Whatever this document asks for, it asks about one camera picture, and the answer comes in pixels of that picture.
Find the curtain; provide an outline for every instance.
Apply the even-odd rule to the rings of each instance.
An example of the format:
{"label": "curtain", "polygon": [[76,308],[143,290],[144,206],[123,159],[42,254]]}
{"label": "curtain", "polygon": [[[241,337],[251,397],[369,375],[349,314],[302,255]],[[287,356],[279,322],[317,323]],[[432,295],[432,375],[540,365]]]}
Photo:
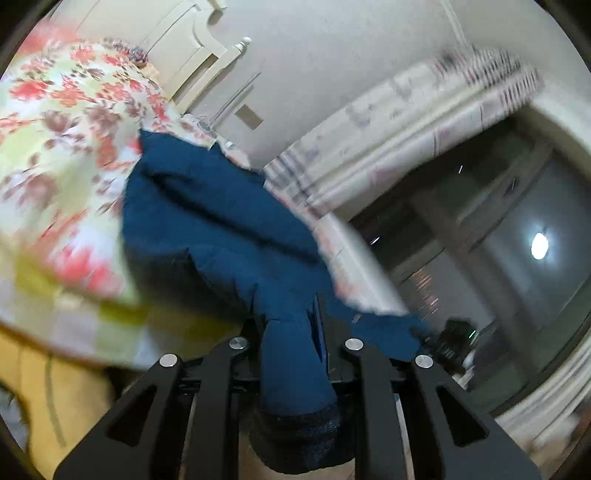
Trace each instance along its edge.
{"label": "curtain", "polygon": [[543,86],[537,69],[492,48],[446,51],[336,112],[264,168],[269,189],[317,218],[501,121]]}

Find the bed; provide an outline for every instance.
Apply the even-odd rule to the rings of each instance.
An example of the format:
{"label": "bed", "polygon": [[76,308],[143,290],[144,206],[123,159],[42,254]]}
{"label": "bed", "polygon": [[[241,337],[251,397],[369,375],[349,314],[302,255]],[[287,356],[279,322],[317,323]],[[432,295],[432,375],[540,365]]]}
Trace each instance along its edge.
{"label": "bed", "polygon": [[64,0],[51,19],[84,37],[123,38],[145,49],[160,85],[185,112],[251,42],[244,37],[226,48],[213,38],[207,23],[225,8],[222,0],[163,0],[149,7],[137,0]]}

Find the blue cloth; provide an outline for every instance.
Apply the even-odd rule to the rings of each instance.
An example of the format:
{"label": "blue cloth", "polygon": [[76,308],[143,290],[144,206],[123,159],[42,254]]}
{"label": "blue cloth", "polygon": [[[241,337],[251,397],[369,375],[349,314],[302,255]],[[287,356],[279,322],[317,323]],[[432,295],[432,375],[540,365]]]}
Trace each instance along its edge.
{"label": "blue cloth", "polygon": [[[355,336],[395,359],[417,353],[408,328],[423,324],[414,316],[361,313],[352,323],[359,312],[334,295],[312,234],[263,188],[262,176],[234,165],[217,144],[206,150],[141,131],[141,145],[124,197],[126,252],[135,261],[185,263],[220,298],[262,321],[265,415],[297,419],[337,405],[310,321],[317,293],[328,313],[351,323]],[[330,416],[334,422],[334,412]],[[319,462],[303,468],[326,466]]]}

